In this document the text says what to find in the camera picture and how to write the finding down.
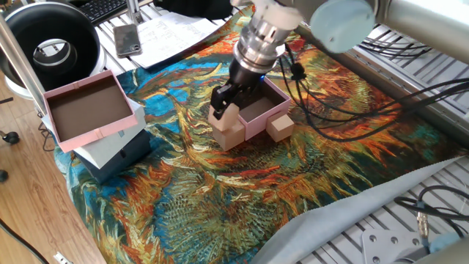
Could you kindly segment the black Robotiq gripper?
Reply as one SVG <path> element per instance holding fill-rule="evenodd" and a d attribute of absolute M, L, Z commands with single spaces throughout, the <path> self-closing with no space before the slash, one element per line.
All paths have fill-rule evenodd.
<path fill-rule="evenodd" d="M 244 109 L 256 101 L 256 87 L 264 80 L 264 73 L 256 73 L 244 68 L 236 59 L 229 66 L 229 79 L 227 84 L 212 90 L 210 105 L 213 107 L 213 116 L 222 118 L 228 106 L 234 100 L 239 109 Z M 235 88 L 245 88 L 235 96 Z"/>

